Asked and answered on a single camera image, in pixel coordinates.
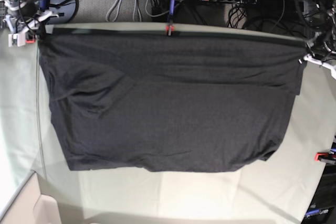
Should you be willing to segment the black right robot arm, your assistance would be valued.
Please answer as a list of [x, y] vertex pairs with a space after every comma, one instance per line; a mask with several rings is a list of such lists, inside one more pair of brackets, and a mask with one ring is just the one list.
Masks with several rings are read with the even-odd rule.
[[8, 46], [34, 43], [45, 33], [48, 20], [60, 17], [52, 10], [60, 6], [50, 0], [1, 0], [1, 29], [9, 30]]

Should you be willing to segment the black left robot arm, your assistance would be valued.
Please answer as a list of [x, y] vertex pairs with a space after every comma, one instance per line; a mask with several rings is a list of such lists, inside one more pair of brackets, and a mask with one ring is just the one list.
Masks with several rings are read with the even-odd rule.
[[335, 79], [335, 0], [295, 0], [295, 8], [312, 35], [303, 60], [328, 69]]

